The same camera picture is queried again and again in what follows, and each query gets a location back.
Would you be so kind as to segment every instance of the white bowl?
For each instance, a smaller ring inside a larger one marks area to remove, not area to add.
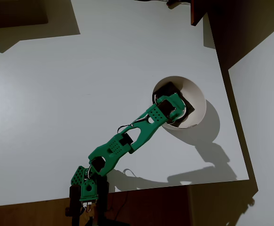
[[[189,103],[191,103],[195,110],[184,122],[179,125],[179,127],[175,127],[167,123],[165,123],[163,127],[172,130],[179,130],[196,126],[203,120],[204,115],[206,114],[207,106],[203,92],[193,81],[179,76],[171,76],[162,79],[157,83],[153,92],[170,81],[181,91],[182,95],[186,98],[186,100],[188,100]]]

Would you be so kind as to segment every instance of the ventilation hole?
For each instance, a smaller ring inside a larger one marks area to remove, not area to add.
[[[152,124],[152,123],[154,123],[155,121],[152,119],[152,118],[148,118],[148,122],[150,123],[150,124]]]

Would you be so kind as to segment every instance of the white table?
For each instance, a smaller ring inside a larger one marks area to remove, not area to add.
[[[202,21],[190,25],[189,6],[72,4],[80,35],[23,40],[0,53],[0,205],[68,197],[77,167],[172,75],[202,89],[207,117],[179,134],[160,128],[118,162],[110,191],[248,179],[216,51],[203,46]]]

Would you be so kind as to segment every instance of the wire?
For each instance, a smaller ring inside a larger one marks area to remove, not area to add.
[[[120,211],[122,210],[122,208],[123,208],[123,207],[124,207],[124,205],[126,204],[126,202],[127,202],[127,197],[128,197],[128,192],[126,192],[125,201],[124,201],[124,203],[122,204],[122,206],[120,207],[120,209],[118,210],[118,213],[116,214],[114,221],[116,221],[116,220],[117,220],[117,217],[118,217],[118,215],[119,215]]]
[[[81,209],[81,211],[80,211],[80,216],[85,212],[85,208],[83,207],[82,209]]]
[[[178,0],[178,3],[183,4],[183,5],[185,5],[185,4],[187,5],[188,2],[183,1],[183,0]]]
[[[126,175],[125,172],[128,171],[128,170],[131,171],[130,169],[125,169],[125,170],[123,171],[123,173]]]
[[[149,115],[145,115],[143,118],[140,118],[140,119],[136,119],[135,121],[133,121],[131,124],[128,124],[128,125],[124,125],[124,126],[120,126],[118,129],[117,129],[117,133],[119,133],[119,130],[123,127],[127,127],[127,126],[131,126],[133,127],[133,125],[137,122],[141,122],[141,121],[145,121],[145,120],[148,120],[149,118]]]

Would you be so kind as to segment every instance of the white surface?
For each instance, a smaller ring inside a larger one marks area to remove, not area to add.
[[[0,53],[0,205],[68,197],[77,167],[87,167],[97,146],[142,114],[154,86],[171,75],[194,81],[218,112],[218,136],[203,142],[224,152],[234,176],[212,170],[195,180],[168,181],[213,164],[161,128],[118,162],[111,188],[248,179],[216,51],[203,46],[202,22],[190,25],[189,6],[72,4],[81,35],[20,41]],[[120,173],[125,169],[136,177]]]
[[[274,33],[230,70],[259,191],[238,226],[274,226]]]

